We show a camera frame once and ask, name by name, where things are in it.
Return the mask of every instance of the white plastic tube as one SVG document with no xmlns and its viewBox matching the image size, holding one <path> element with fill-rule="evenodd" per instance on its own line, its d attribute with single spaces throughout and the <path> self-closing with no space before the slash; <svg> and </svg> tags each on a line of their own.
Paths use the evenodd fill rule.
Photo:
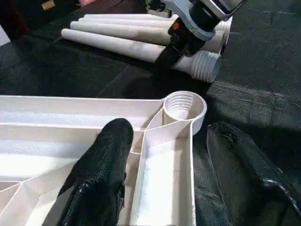
<svg viewBox="0 0 301 226">
<path fill-rule="evenodd" d="M 225 32 L 225 43 L 224 43 L 224 47 L 226 47 L 227 43 L 228 43 L 228 39 L 229 39 L 229 35 L 230 35 L 230 30 L 231 30 L 231 25 L 232 25 L 232 20 L 233 17 L 231 17 L 229 20 L 227 21 L 220 21 L 219 24 L 215 27 L 216 31 L 223 31 Z"/>
<path fill-rule="evenodd" d="M 175 21 L 178 18 L 178 15 L 175 14 L 171 18 L 164 18 L 151 14 L 86 14 L 84 18 Z"/>
<path fill-rule="evenodd" d="M 210 41 L 207 41 L 201 50 L 220 54 L 225 41 L 225 32 L 215 31 L 215 36 Z"/>
<path fill-rule="evenodd" d="M 70 28 L 78 31 L 104 34 L 124 39 L 143 41 L 166 46 L 170 42 L 170 35 L 166 28 L 131 26 L 121 24 L 100 24 L 73 21 Z"/>
<path fill-rule="evenodd" d="M 109 35 L 123 39 L 149 42 L 162 46 L 167 46 L 170 42 L 170 35 L 167 33 L 166 28 L 153 28 L 121 24 L 101 24 L 78 21 L 71 22 L 70 28 L 78 31 Z M 224 42 L 224 32 L 216 31 L 215 36 L 210 41 L 206 42 L 201 50 L 220 54 Z"/>
<path fill-rule="evenodd" d="M 161 27 L 170 28 L 173 21 L 162 20 L 133 20 L 133 19 L 99 19 L 99 18 L 80 18 L 80 22 L 102 23 L 102 24 L 123 24 L 132 26 Z"/>
<path fill-rule="evenodd" d="M 93 46 L 107 51 L 122 54 L 128 57 L 154 63 L 164 46 L 139 42 L 134 40 L 121 39 L 101 34 L 93 34 L 82 31 L 63 29 L 62 37 Z M 220 55 L 206 51 L 199 51 L 192 57 L 182 57 L 174 66 L 174 69 L 186 72 L 193 78 L 213 82 L 220 68 Z"/>
</svg>

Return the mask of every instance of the black fabric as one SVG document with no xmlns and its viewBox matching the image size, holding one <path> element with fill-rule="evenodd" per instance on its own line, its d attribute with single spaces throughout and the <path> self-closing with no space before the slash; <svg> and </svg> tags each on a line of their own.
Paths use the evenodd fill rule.
<svg viewBox="0 0 301 226">
<path fill-rule="evenodd" d="M 43 226 L 115 226 L 124 205 L 133 136 L 126 119 L 109 122 L 73 166 Z M 65 192 L 69 195 L 62 198 Z"/>
<path fill-rule="evenodd" d="M 61 40 L 60 30 L 86 13 L 143 13 L 138 0 L 98 0 L 0 47 L 0 93 L 101 98 L 202 95 L 208 111 L 193 138 L 197 224 L 229 224 L 209 161 L 207 126 L 240 128 L 301 189 L 301 5 L 249 1 L 234 16 L 222 67 L 212 84 L 174 70 Z"/>
</svg>

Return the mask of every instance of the internal thread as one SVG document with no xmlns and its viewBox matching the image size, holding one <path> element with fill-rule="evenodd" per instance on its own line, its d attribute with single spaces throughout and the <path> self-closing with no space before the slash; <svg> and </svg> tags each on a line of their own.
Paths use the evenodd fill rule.
<svg viewBox="0 0 301 226">
<path fill-rule="evenodd" d="M 176 93 L 174 96 L 166 99 L 165 108 L 170 115 L 183 117 L 187 120 L 190 117 L 196 117 L 203 111 L 203 103 L 199 98 L 185 92 Z"/>
</svg>

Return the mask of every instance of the black work surface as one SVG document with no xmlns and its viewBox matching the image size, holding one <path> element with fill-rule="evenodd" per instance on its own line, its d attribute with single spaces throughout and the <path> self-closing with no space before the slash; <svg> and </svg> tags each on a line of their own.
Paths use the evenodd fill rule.
<svg viewBox="0 0 301 226">
<path fill-rule="evenodd" d="M 139 13 L 135 0 L 99 0 L 0 48 L 0 93 L 5 95 L 163 98 L 177 90 L 208 104 L 194 136 L 198 225 L 227 217 L 206 150 L 206 127 L 227 121 L 248 133 L 301 190 L 301 4 L 253 0 L 233 19 L 222 68 L 212 85 L 173 70 L 62 40 L 60 30 L 86 13 Z"/>
</svg>

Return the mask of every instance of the black tablecloth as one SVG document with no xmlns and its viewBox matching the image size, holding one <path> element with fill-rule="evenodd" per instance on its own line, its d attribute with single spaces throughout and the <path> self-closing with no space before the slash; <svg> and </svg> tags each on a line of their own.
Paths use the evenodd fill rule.
<svg viewBox="0 0 301 226">
<path fill-rule="evenodd" d="M 300 191 L 298 0 L 247 3 L 234 16 L 222 68 L 212 85 L 60 38 L 62 28 L 86 13 L 142 12 L 139 0 L 99 0 L 2 46 L 0 93 L 107 98 L 163 98 L 177 90 L 199 93 L 208 112 L 193 137 L 198 225 L 228 222 L 206 149 L 206 127 L 215 121 L 230 122 L 248 133 Z"/>
</svg>

